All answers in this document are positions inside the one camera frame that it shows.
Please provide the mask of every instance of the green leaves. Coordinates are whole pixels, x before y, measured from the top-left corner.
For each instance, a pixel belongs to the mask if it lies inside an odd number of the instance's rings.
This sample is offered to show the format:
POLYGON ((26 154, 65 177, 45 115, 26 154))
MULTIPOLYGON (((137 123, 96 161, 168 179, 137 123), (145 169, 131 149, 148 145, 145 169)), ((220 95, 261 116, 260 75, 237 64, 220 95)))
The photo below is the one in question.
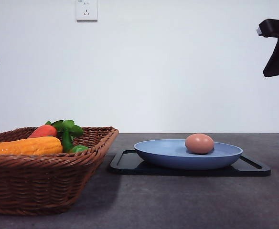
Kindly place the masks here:
POLYGON ((52 125, 57 129, 57 136, 62 137, 63 152, 69 152, 73 148, 72 141, 75 137, 80 137, 83 134, 83 129, 75 125, 73 120, 58 120, 53 123, 50 121, 45 123, 52 125))
POLYGON ((70 133, 73 137, 80 137, 83 134, 83 129, 78 125, 74 125, 71 128, 70 133))
POLYGON ((52 126, 57 129, 57 131, 62 131, 63 129, 63 120, 58 120, 52 123, 52 126))

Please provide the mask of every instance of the black tray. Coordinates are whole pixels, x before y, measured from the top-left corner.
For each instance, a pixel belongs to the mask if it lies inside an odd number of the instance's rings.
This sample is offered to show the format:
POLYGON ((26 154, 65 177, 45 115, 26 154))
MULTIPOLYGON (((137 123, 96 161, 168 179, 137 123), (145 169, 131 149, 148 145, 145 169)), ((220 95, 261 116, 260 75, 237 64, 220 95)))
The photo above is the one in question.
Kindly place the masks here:
POLYGON ((144 161, 135 150, 117 153, 108 167, 121 175, 208 176, 208 177, 265 177, 270 176, 267 165, 242 154, 230 166, 212 170, 183 170, 156 166, 144 161))

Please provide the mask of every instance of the plate rim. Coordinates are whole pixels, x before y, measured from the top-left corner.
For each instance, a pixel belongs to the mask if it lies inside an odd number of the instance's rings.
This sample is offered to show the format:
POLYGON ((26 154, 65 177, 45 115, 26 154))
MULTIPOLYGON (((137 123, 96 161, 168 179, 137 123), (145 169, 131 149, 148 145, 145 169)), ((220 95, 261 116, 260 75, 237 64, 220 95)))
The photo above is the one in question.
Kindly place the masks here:
POLYGON ((214 142, 217 144, 222 144, 222 145, 227 145, 227 146, 233 146, 235 148, 239 149, 239 152, 236 154, 230 154, 230 155, 223 155, 223 156, 206 156, 205 154, 192 154, 192 156, 179 156, 179 155, 164 155, 164 154, 156 154, 156 153, 152 153, 152 152, 146 152, 143 150, 139 150, 138 148, 136 148, 136 145, 140 144, 140 143, 145 143, 145 142, 153 142, 153 141, 164 141, 164 140, 182 140, 185 141, 185 139, 154 139, 154 140, 147 140, 147 141, 141 141, 141 142, 137 142, 136 144, 134 144, 134 149, 143 153, 147 153, 147 154, 152 154, 152 155, 158 155, 158 156, 172 156, 172 157, 189 157, 189 158, 221 158, 221 157, 230 157, 230 156, 237 156, 237 155, 241 155, 243 153, 243 149, 235 146, 235 145, 231 145, 231 144, 227 144, 227 143, 223 143, 223 142, 214 142))

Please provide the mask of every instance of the toy vegetable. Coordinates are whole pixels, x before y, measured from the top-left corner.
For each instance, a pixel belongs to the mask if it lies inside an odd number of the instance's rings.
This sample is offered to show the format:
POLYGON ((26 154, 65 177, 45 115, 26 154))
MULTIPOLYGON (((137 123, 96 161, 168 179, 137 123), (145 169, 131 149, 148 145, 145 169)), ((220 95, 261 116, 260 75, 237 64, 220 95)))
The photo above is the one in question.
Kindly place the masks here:
POLYGON ((58 137, 62 137, 62 146, 63 146, 63 152, 64 153, 76 153, 80 152, 80 148, 74 149, 71 151, 73 146, 73 139, 75 137, 80 137, 83 134, 83 129, 75 125, 75 122, 73 120, 59 120, 54 123, 47 122, 46 125, 51 125, 56 128, 58 137))
POLYGON ((53 155, 62 153, 58 138, 52 136, 26 138, 11 142, 0 142, 0 155, 53 155))
POLYGON ((81 152, 81 151, 85 151, 87 150, 88 147, 86 146, 82 146, 82 145, 77 145, 77 146, 74 146, 70 151, 69 153, 78 153, 78 152, 81 152))
POLYGON ((38 127, 33 133, 28 137, 44 137, 44 136, 57 136, 57 129, 52 125, 42 125, 38 127))

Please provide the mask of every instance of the blue plate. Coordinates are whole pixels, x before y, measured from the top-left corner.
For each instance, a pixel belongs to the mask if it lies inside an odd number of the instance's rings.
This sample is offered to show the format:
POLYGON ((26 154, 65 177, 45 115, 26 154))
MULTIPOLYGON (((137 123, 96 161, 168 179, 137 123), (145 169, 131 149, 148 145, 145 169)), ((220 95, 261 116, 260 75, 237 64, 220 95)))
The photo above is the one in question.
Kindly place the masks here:
POLYGON ((215 142, 214 149, 205 155, 194 154, 185 147, 185 139, 162 139, 134 145, 138 155, 152 164, 177 169, 206 170, 229 166, 243 150, 237 146, 215 142))

